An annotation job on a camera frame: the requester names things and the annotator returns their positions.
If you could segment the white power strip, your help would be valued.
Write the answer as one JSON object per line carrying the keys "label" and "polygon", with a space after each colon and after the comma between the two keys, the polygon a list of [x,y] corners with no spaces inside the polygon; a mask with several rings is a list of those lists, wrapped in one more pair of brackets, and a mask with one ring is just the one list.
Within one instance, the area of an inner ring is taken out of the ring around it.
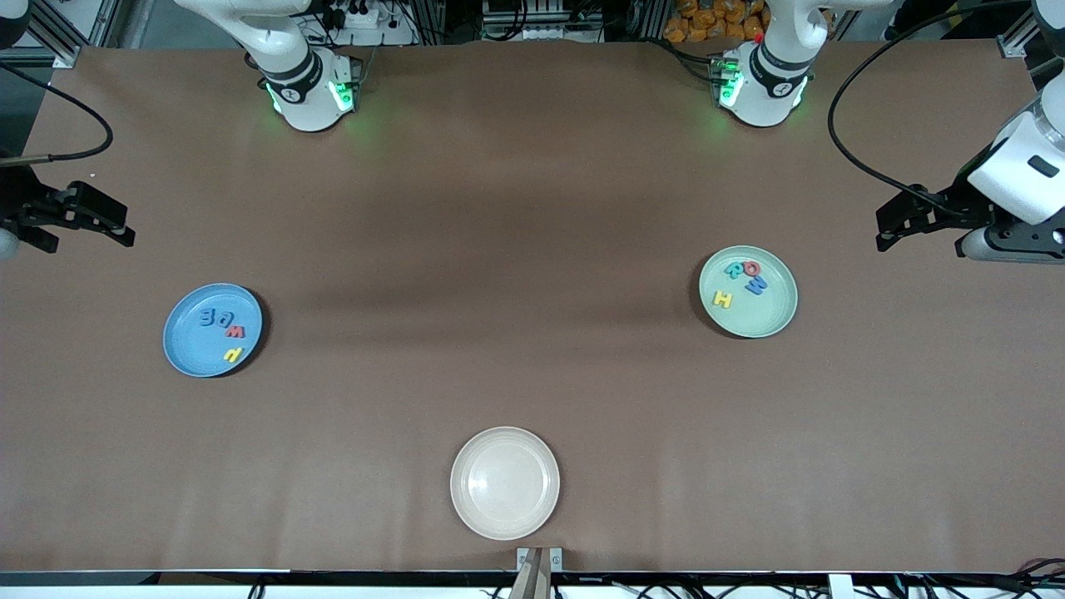
{"label": "white power strip", "polygon": [[338,46],[412,46],[422,41],[400,0],[317,0],[312,20],[320,37]]}

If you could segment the aluminium frame profile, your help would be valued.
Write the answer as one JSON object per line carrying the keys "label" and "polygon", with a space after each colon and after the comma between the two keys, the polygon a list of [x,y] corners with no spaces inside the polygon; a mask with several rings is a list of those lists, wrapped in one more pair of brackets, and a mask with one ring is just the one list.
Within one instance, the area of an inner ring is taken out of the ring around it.
{"label": "aluminium frame profile", "polygon": [[1027,56],[1026,46],[1041,37],[1054,56],[1065,58],[1065,0],[1022,0],[1028,7],[1007,33],[996,38],[1000,56]]}
{"label": "aluminium frame profile", "polygon": [[81,50],[113,47],[137,0],[29,0],[29,27],[0,60],[15,66],[72,68]]}

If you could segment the green round plate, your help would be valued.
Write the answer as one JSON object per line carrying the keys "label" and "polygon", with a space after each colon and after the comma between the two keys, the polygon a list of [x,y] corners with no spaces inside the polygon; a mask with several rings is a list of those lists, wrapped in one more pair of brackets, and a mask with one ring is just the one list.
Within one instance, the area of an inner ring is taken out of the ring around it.
{"label": "green round plate", "polygon": [[[749,277],[731,280],[724,270],[736,261],[757,261],[768,289],[761,296],[746,291]],[[716,290],[733,295],[730,309],[712,306]],[[697,295],[711,321],[734,336],[761,339],[786,329],[799,306],[794,274],[769,250],[750,245],[733,245],[708,257],[697,276]]]}

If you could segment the orange bag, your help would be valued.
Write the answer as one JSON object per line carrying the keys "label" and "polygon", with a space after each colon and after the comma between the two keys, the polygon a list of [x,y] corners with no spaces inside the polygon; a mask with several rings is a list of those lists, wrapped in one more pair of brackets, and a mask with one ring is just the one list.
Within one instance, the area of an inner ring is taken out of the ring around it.
{"label": "orange bag", "polygon": [[759,42],[770,20],[765,0],[671,0],[662,37],[673,44],[717,37]]}

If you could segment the black equipment rack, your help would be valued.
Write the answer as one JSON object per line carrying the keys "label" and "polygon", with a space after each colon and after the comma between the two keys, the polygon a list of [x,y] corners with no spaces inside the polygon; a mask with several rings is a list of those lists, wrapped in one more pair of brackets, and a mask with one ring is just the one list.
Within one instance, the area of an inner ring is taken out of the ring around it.
{"label": "black equipment rack", "polygon": [[482,0],[484,41],[605,41],[602,0]]}

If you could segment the blue round plate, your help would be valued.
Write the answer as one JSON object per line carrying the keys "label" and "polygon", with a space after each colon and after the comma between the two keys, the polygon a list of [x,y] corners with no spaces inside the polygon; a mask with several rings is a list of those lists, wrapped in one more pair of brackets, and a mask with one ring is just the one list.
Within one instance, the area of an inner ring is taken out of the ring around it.
{"label": "blue round plate", "polygon": [[[199,312],[216,309],[235,314],[232,324],[245,327],[243,339],[225,337],[225,329],[214,324],[199,325]],[[262,304],[247,288],[235,284],[202,285],[175,304],[162,330],[162,349],[171,367],[190,378],[222,378],[249,363],[266,331]],[[223,360],[228,349],[242,346],[244,353],[236,365]]]}

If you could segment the beige round plate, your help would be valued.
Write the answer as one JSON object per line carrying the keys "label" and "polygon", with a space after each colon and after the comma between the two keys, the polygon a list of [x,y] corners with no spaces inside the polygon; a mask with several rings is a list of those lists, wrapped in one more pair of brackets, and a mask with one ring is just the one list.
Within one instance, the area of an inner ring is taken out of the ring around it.
{"label": "beige round plate", "polygon": [[449,474],[453,508],[490,541],[512,543],[547,523],[562,493],[562,470],[535,433],[495,426],[472,436]]}

